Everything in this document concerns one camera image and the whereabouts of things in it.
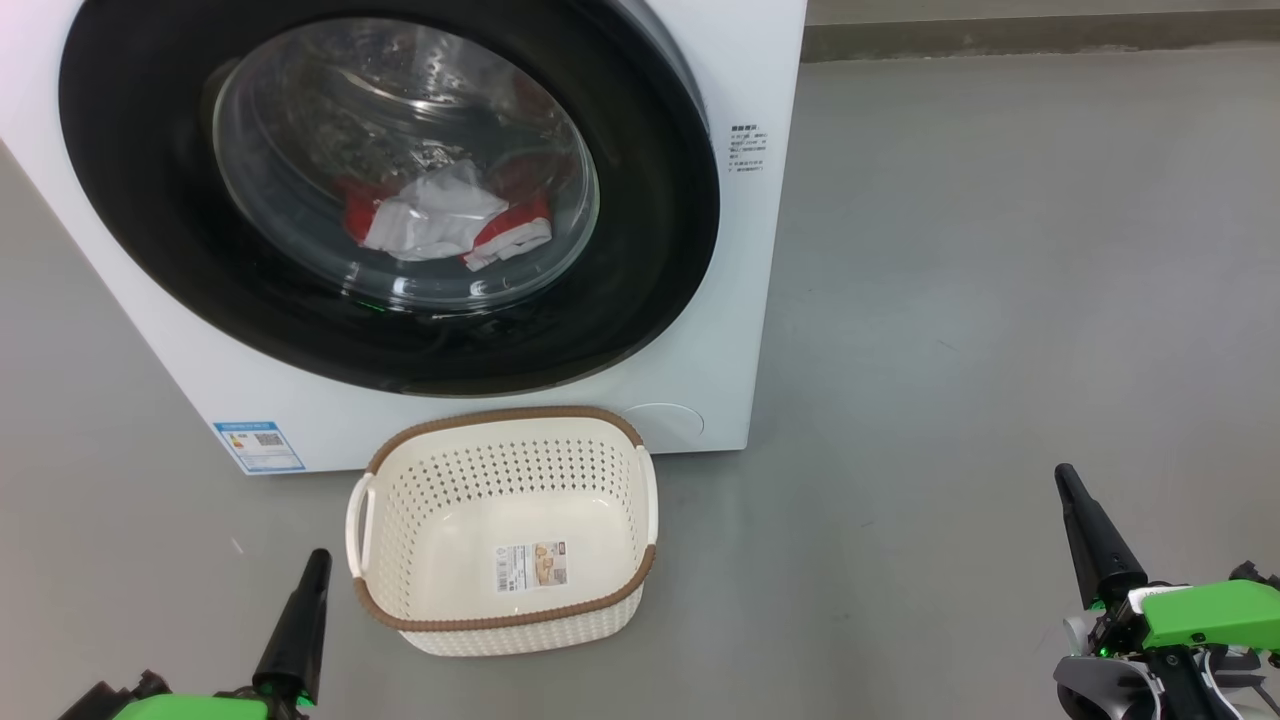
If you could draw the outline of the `blue energy label sticker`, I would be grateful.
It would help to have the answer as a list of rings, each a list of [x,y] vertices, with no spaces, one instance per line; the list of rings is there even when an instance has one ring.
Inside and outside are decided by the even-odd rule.
[[[306,471],[275,421],[214,423],[212,429],[246,475]]]

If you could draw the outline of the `round white filter cover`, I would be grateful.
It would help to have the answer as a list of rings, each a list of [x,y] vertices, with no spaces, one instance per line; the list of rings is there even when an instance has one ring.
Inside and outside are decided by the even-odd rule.
[[[705,428],[699,413],[680,404],[640,404],[625,409],[622,416],[653,447],[691,441]]]

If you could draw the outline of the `small printed text label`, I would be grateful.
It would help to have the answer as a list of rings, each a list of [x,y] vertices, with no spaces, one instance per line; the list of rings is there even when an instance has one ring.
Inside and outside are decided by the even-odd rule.
[[[759,124],[731,126],[724,150],[730,174],[762,172],[769,159],[769,132]]]

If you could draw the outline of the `white front-load washing machine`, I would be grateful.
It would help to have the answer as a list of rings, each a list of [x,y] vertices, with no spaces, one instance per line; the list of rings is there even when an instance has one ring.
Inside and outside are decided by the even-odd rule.
[[[63,137],[61,53],[84,0],[0,0],[0,142],[218,439],[214,423],[275,421],[306,471],[346,471],[362,468],[396,432],[451,416],[559,406],[622,416],[640,404],[680,404],[701,415],[704,432],[657,447],[643,439],[652,454],[741,450],[753,411],[806,0],[621,1],[658,26],[660,46],[675,54],[698,92],[718,168],[719,229],[701,283],[666,331],[612,366],[544,389],[436,397],[340,383],[233,340],[161,290],[100,220]],[[748,123],[769,132],[769,159],[762,172],[730,174],[730,128]]]

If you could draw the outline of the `cream laundry basket brown rim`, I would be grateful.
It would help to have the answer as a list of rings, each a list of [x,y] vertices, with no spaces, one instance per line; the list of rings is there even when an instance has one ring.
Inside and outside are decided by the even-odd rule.
[[[369,615],[417,650],[471,659],[605,639],[634,618],[657,557],[652,456],[596,407],[477,413],[388,439],[346,510]],[[503,544],[564,541],[567,585],[497,592]]]

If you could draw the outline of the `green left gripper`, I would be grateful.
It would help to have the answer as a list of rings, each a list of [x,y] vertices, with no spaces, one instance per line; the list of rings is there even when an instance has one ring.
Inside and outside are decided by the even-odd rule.
[[[323,669],[330,574],[330,552],[314,550],[252,675],[257,694],[154,694],[125,705],[113,720],[310,720]]]

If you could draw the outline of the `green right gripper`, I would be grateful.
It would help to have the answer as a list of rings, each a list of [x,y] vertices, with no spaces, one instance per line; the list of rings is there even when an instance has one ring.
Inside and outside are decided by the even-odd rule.
[[[1055,484],[1082,603],[1111,606],[1093,626],[1093,655],[1212,644],[1280,653],[1279,588],[1248,579],[1148,585],[1146,570],[1076,469],[1059,464]]]

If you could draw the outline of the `product label sticker with barcode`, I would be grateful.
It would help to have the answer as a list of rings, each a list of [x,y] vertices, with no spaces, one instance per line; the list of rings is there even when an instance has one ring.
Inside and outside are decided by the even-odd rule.
[[[564,541],[503,544],[493,553],[495,589],[506,594],[567,585],[568,565]]]

